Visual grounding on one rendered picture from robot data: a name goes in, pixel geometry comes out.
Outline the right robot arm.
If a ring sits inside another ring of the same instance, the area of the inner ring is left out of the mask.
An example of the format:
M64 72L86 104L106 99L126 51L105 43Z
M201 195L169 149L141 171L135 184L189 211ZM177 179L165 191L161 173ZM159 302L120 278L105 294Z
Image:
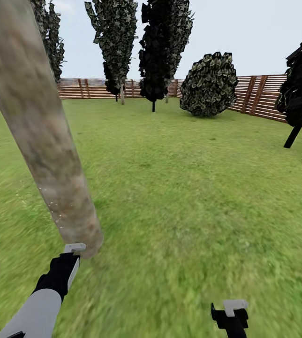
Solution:
M224 300L224 311L211 310L213 320L219 329L226 329L228 338L247 338L243 328L248 328L244 309L248 307L245 299Z

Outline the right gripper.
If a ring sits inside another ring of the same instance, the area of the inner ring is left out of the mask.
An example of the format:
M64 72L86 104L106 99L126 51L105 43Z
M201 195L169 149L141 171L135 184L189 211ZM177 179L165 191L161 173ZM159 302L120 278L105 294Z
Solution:
M243 309L234 309L234 316L228 317L225 311L211 310L213 320L217 321L219 329L226 329L227 333L230 327L238 326L241 329L248 328L247 317Z

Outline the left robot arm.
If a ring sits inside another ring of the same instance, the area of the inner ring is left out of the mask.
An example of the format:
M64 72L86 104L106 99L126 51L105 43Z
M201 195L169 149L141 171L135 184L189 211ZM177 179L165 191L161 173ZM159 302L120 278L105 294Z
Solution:
M64 296L79 268L86 244L66 244L64 252L55 258L47 275L41 275L37 286L25 304L0 331L0 338L51 338Z

